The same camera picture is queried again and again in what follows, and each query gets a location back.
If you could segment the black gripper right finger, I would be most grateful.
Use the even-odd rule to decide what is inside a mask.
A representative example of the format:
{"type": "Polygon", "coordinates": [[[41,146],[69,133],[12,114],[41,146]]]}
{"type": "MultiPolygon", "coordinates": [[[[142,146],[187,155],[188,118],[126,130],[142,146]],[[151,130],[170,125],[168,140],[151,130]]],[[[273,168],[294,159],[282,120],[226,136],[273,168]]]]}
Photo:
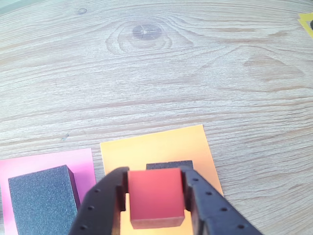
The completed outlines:
{"type": "Polygon", "coordinates": [[[193,234],[261,234],[198,172],[186,166],[180,170],[185,208],[191,213],[193,234]]]}

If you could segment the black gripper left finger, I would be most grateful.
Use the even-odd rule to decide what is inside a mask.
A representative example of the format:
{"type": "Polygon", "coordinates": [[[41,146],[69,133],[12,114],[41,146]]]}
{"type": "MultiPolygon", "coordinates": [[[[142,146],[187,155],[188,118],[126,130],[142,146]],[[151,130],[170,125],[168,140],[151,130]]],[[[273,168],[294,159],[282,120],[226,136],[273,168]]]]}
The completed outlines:
{"type": "Polygon", "coordinates": [[[119,167],[92,187],[70,228],[71,235],[119,235],[126,210],[128,167],[119,167]]]}

